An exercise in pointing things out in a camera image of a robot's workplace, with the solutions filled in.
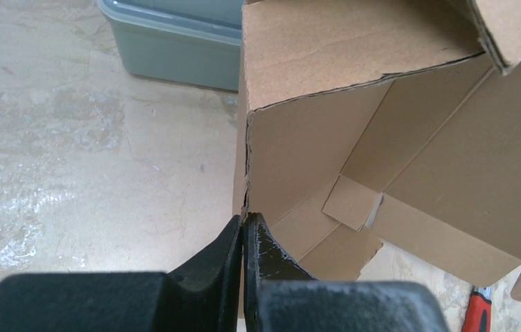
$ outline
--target black clamp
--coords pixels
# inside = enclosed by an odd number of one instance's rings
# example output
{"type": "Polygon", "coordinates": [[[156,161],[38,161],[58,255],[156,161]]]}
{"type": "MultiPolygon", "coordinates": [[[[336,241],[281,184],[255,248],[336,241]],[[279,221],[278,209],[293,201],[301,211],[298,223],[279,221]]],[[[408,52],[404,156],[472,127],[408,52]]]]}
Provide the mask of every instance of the black clamp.
{"type": "Polygon", "coordinates": [[[424,286],[320,282],[252,213],[170,273],[10,276],[0,331],[236,331],[242,249],[249,332],[448,330],[424,286]]]}

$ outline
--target floor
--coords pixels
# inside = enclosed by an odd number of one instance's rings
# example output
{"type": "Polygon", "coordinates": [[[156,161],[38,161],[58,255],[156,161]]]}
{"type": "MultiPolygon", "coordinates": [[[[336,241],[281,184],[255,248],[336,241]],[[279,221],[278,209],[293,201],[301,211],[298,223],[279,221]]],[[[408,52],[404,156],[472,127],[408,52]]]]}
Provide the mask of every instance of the floor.
{"type": "MultiPolygon", "coordinates": [[[[180,265],[231,215],[236,107],[127,74],[92,0],[0,0],[0,279],[180,265]]],[[[521,331],[519,272],[493,331],[521,331]]],[[[460,329],[467,283],[391,245],[360,278],[426,284],[460,329]]]]}

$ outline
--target torn cardboard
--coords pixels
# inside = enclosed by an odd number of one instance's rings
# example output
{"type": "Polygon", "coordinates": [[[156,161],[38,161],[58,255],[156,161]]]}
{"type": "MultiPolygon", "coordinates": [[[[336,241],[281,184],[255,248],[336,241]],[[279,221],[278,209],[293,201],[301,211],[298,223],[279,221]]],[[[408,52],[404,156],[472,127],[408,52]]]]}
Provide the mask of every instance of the torn cardboard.
{"type": "Polygon", "coordinates": [[[519,266],[521,40],[494,15],[521,9],[488,2],[474,23],[436,0],[245,4],[235,213],[323,279],[357,278],[378,237],[478,286],[519,266]]]}

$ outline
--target red handle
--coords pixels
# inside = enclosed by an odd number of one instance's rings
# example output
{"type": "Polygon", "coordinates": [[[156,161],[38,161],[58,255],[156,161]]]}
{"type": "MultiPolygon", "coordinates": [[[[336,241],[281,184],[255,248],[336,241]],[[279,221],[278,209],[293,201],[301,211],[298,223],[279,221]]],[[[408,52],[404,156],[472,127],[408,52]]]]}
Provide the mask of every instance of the red handle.
{"type": "Polygon", "coordinates": [[[491,304],[482,294],[472,292],[462,332],[489,332],[491,330],[491,304]]]}

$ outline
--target plastic bin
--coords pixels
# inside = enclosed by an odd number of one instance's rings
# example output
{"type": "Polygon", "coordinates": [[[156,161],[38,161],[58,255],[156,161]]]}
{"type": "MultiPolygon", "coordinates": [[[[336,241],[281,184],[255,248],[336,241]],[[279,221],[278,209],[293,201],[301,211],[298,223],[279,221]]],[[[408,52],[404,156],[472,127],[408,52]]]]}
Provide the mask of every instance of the plastic bin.
{"type": "Polygon", "coordinates": [[[208,0],[221,2],[215,9],[202,2],[98,0],[98,6],[128,72],[236,91],[242,1],[208,0]]]}

